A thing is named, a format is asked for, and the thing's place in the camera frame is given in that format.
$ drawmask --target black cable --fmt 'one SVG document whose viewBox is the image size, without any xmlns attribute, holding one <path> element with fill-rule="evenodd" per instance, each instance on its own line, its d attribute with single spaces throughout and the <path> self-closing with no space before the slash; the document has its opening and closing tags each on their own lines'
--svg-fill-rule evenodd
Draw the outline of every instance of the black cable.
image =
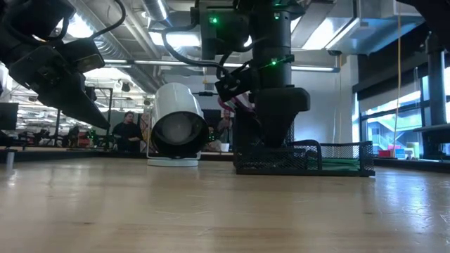
<svg viewBox="0 0 450 253">
<path fill-rule="evenodd" d="M 29 4 L 31 4 L 31 0 L 27 1 L 23 4 L 20 4 L 19 6 L 16 6 L 15 8 L 13 8 L 9 12 L 7 12 L 7 14 L 4 16 L 4 18 L 2 20 L 4 27 L 8 30 L 8 32 L 11 33 L 11 35 L 13 35 L 16 39 L 18 39 L 20 41 L 23 41 L 23 42 L 26 42 L 26 43 L 32 44 L 32 45 L 48 44 L 49 43 L 48 41 L 39 41 L 33 37 L 27 36 L 19 31 L 17 31 L 14 27 L 11 26 L 11 23 L 12 23 L 13 19 L 16 17 L 16 15 L 19 14 L 20 12 L 22 12 L 23 10 L 25 10 L 28 7 L 27 5 L 29 5 Z M 42 39 L 46 39 L 49 41 L 60 41 L 67 34 L 68 27 L 69 27 L 69 19 L 64 18 L 63 28 L 58 36 L 45 37 Z"/>
<path fill-rule="evenodd" d="M 232 51 L 228 51 L 222 56 L 222 58 L 219 61 L 219 64 L 221 66 L 223 66 L 225 64 L 226 60 L 228 60 L 228 58 L 230 57 L 231 53 L 233 53 L 233 52 Z M 222 71 L 219 68 L 216 69 L 216 77 L 217 77 L 217 79 L 221 79 L 222 78 Z"/>
<path fill-rule="evenodd" d="M 107 27 L 107 28 L 105 28 L 103 30 L 100 30 L 100 31 L 92 34 L 90 36 L 91 39 L 95 39 L 96 37 L 98 37 L 98 36 L 100 36 L 102 34 L 105 34 L 107 32 L 110 32 L 110 31 L 118 28 L 125 21 L 125 18 L 127 18 L 127 11 L 125 10 L 124 4 L 120 0 L 114 0 L 114 1 L 119 5 L 120 10 L 122 12 L 122 17 L 114 25 L 111 25 L 110 27 Z"/>
<path fill-rule="evenodd" d="M 192 30 L 194 27 L 197 26 L 197 23 L 192 23 L 190 25 L 187 26 L 183 26 L 183 27 L 169 27 L 166 28 L 162 31 L 161 33 L 161 37 L 162 37 L 162 42 L 164 43 L 165 48 L 169 51 L 170 54 L 172 54 L 172 56 L 174 56 L 174 58 L 176 58 L 177 60 L 192 65 L 192 66 L 197 66 L 197 67 L 216 67 L 219 68 L 228 78 L 233 79 L 233 77 L 230 75 L 230 72 L 223 66 L 221 66 L 219 63 L 216 63 L 214 61 L 199 61 L 199 60 L 191 60 L 189 58 L 186 58 L 182 55 L 180 55 L 179 53 L 177 53 L 174 48 L 169 44 L 169 42 L 167 42 L 167 34 L 169 34 L 170 32 L 187 32 L 189 30 Z"/>
</svg>

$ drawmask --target dark shirt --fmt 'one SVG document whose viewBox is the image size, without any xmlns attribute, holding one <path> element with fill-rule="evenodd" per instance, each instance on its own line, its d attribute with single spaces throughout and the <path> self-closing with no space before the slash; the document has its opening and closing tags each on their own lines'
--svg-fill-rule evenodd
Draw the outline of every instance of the dark shirt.
<svg viewBox="0 0 450 253">
<path fill-rule="evenodd" d="M 119 151 L 139 152 L 139 141 L 128 140 L 134 137 L 143 139 L 142 132 L 135 123 L 119 123 L 112 130 L 112 134 L 121 136 L 117 142 Z"/>
<path fill-rule="evenodd" d="M 125 139 L 134 137 L 140 138 L 141 140 L 143 139 L 141 129 L 135 123 L 119 123 L 112 130 L 112 134 L 120 135 Z"/>
</svg>

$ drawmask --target white cylindrical object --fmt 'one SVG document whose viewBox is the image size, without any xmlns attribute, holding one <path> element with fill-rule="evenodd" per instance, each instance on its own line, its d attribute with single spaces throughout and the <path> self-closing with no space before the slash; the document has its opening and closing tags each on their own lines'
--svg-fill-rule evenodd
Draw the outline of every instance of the white cylindrical object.
<svg viewBox="0 0 450 253">
<path fill-rule="evenodd" d="M 209 131 L 203 111 L 187 86 L 162 86 L 155 94 L 151 115 L 150 140 L 159 153 L 185 157 L 198 153 L 206 144 Z"/>
<path fill-rule="evenodd" d="M 157 90 L 152 111 L 153 124 L 173 112 L 192 112 L 203 117 L 200 104 L 191 90 L 179 83 L 165 84 Z"/>
</svg>

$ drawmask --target red object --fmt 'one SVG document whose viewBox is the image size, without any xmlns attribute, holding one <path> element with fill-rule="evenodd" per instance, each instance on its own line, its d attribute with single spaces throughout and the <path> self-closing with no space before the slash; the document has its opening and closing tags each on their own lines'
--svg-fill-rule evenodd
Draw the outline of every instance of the red object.
<svg viewBox="0 0 450 253">
<path fill-rule="evenodd" d="M 379 150 L 378 157 L 391 157 L 391 152 L 389 150 Z"/>
</svg>

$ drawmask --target man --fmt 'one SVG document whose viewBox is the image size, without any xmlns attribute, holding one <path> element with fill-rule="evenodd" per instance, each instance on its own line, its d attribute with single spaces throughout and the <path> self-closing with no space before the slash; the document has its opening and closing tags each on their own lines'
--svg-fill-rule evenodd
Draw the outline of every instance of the man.
<svg viewBox="0 0 450 253">
<path fill-rule="evenodd" d="M 224 118 L 219 122 L 217 131 L 220 135 L 220 141 L 231 145 L 233 143 L 233 122 L 230 116 L 230 111 L 224 110 Z"/>
<path fill-rule="evenodd" d="M 141 151 L 142 132 L 139 127 L 133 123 L 134 113 L 125 113 L 124 121 L 117 124 L 112 134 L 117 140 L 119 151 L 138 153 Z"/>
</svg>

